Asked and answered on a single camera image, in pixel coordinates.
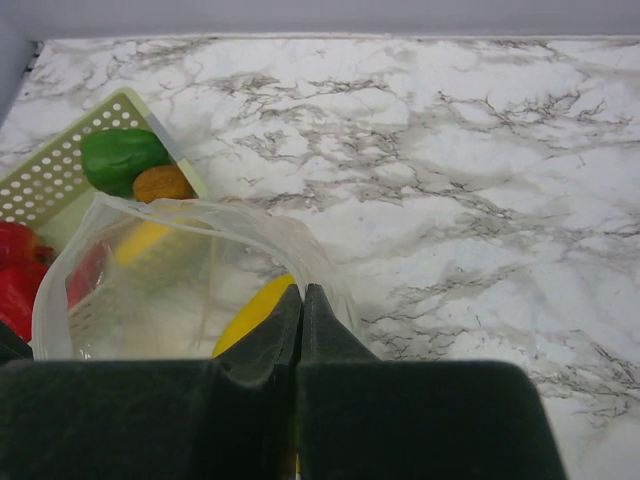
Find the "yellow toy lemon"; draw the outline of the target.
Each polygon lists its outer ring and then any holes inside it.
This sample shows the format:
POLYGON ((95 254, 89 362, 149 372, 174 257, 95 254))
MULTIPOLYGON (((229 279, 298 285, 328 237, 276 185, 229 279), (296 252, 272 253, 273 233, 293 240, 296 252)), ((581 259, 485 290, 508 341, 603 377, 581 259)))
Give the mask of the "yellow toy lemon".
POLYGON ((287 274, 275 278, 258 291, 226 326, 212 356, 218 357, 256 329, 272 313, 286 290, 294 284, 294 277, 287 274))

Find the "clear zip top bag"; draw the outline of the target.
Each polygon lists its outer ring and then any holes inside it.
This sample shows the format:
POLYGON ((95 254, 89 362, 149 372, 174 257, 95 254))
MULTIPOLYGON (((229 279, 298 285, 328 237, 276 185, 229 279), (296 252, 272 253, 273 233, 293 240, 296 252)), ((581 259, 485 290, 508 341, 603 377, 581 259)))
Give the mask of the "clear zip top bag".
MULTIPOLYGON (((209 357, 226 326, 265 285, 290 274, 305 292, 324 289, 338 320, 360 332, 353 296, 325 248, 298 219, 274 215, 239 200, 157 200, 149 204, 98 194, 129 218, 173 228, 161 243, 131 264, 142 265, 154 292, 140 294, 142 317, 118 340, 102 340, 91 359, 209 357)), ((112 257, 123 239, 109 228, 112 257)))

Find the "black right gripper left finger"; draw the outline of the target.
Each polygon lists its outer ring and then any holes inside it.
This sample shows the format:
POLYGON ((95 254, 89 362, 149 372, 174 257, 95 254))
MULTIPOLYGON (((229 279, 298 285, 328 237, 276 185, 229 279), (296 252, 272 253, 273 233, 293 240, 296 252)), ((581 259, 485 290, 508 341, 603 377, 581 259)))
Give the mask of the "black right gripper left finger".
POLYGON ((5 479, 292 479, 302 301, 208 360, 33 361, 1 369, 5 479))

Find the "red toy bell pepper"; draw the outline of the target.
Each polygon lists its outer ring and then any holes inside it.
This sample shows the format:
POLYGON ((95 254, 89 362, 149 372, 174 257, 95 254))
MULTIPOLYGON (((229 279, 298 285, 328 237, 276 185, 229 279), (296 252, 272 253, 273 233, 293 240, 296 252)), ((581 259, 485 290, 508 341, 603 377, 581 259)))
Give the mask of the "red toy bell pepper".
POLYGON ((33 306, 47 270, 34 261, 1 271, 1 322, 24 342, 32 339, 33 306))

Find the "green bell pepper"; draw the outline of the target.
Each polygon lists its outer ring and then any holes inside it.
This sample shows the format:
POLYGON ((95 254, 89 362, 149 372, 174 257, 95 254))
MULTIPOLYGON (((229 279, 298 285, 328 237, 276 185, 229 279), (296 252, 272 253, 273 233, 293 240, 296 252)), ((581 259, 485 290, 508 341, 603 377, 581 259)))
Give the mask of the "green bell pepper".
POLYGON ((172 164, 158 137, 138 128, 91 133, 80 142, 80 156, 89 184, 103 193, 122 198, 133 195, 133 183, 141 173, 172 164))

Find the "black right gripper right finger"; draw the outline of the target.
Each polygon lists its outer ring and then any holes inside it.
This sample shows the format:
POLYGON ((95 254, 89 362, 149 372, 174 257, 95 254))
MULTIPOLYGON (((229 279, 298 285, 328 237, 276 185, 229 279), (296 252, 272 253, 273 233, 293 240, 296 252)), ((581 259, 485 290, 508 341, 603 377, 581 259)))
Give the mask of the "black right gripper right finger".
POLYGON ((538 392, 499 361, 383 361, 304 300, 298 455, 305 479, 562 479, 538 392))

